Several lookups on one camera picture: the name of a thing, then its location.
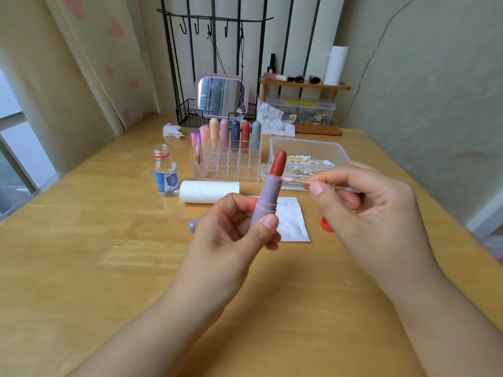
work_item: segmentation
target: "hand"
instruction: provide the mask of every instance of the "hand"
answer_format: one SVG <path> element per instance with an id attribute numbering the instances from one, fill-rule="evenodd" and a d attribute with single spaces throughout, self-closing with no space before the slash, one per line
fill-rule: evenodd
<path id="1" fill-rule="evenodd" d="M 309 180 L 318 181 L 309 190 L 332 229 L 390 298 L 405 298 L 443 277 L 409 185 L 357 163 Z M 364 195 L 334 191 L 327 183 L 348 185 Z"/>
<path id="2" fill-rule="evenodd" d="M 248 232 L 256 202 L 231 193 L 198 220 L 185 259 L 166 292 L 170 304 L 202 313 L 207 324 L 214 323 L 243 285 L 260 249 L 278 248 L 276 215 L 265 216 Z"/>

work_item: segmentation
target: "white paper roll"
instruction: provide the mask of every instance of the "white paper roll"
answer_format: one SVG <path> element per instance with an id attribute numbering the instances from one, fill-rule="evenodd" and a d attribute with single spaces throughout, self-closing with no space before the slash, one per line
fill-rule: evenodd
<path id="1" fill-rule="evenodd" d="M 329 64 L 326 67 L 325 79 L 323 80 L 324 84 L 333 86 L 340 84 L 348 53 L 349 48 L 346 46 L 332 46 Z"/>
<path id="2" fill-rule="evenodd" d="M 229 193 L 239 193 L 238 182 L 183 181 L 180 185 L 180 201 L 215 203 Z"/>

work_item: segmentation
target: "window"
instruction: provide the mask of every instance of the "window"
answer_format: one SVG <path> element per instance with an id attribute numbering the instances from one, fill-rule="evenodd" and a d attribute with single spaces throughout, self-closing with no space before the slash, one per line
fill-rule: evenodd
<path id="1" fill-rule="evenodd" d="M 58 179 L 0 70 L 0 221 Z"/>

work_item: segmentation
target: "fingernail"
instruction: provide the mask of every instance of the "fingernail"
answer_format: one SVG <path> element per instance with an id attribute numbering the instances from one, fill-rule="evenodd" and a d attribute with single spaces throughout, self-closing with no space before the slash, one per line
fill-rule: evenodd
<path id="1" fill-rule="evenodd" d="M 325 190 L 325 186 L 326 186 L 326 184 L 319 182 L 319 181 L 315 181 L 309 187 L 309 191 L 311 192 L 311 195 L 313 197 L 316 197 L 318 194 L 320 194 L 321 192 L 323 192 Z"/>
<path id="2" fill-rule="evenodd" d="M 273 228 L 276 226 L 276 217 L 274 216 L 274 214 L 267 215 L 266 219 L 264 220 L 264 226 L 269 230 L 273 230 Z"/>

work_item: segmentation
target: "yellow label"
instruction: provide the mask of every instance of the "yellow label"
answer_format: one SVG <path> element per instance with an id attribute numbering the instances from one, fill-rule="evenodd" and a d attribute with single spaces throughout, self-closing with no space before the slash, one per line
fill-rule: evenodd
<path id="1" fill-rule="evenodd" d="M 298 104 L 300 106 L 319 106 L 318 102 L 306 102 L 306 101 L 287 101 L 286 99 L 283 100 L 286 104 Z"/>

